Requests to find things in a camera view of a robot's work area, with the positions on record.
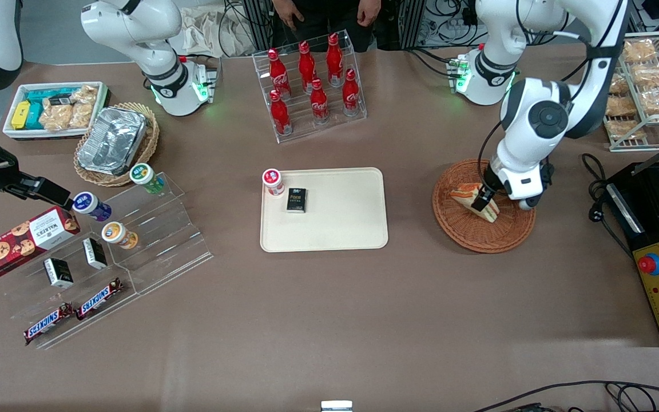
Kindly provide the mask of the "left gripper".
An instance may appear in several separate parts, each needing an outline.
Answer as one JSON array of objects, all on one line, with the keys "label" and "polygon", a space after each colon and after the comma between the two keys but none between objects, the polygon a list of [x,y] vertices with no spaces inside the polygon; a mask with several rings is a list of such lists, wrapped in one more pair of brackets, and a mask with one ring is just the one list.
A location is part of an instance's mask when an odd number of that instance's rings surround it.
[{"label": "left gripper", "polygon": [[491,167],[485,167],[481,175],[483,186],[478,186],[471,209],[478,213],[498,213],[494,195],[504,195],[506,191],[510,199],[539,198],[552,185],[552,180],[553,165],[549,163],[541,163],[527,172],[500,168],[498,176]]}]

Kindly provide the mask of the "person's left hand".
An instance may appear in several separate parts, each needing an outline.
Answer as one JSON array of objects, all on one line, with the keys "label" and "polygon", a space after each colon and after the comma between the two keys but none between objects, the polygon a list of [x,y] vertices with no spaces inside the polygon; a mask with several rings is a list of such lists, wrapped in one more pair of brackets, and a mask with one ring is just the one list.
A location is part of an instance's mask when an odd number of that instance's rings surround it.
[{"label": "person's left hand", "polygon": [[358,13],[356,21],[359,26],[369,27],[374,23],[381,11],[381,0],[360,0],[358,3]]}]

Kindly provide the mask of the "person's right hand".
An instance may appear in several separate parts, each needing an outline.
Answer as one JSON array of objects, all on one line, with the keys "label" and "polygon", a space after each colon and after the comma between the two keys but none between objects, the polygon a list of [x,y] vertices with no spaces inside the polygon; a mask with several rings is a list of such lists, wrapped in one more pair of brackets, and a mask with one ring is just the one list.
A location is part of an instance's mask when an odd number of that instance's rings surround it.
[{"label": "person's right hand", "polygon": [[296,23],[304,22],[304,15],[296,7],[295,3],[290,0],[272,1],[275,12],[280,20],[291,30],[296,31]]}]

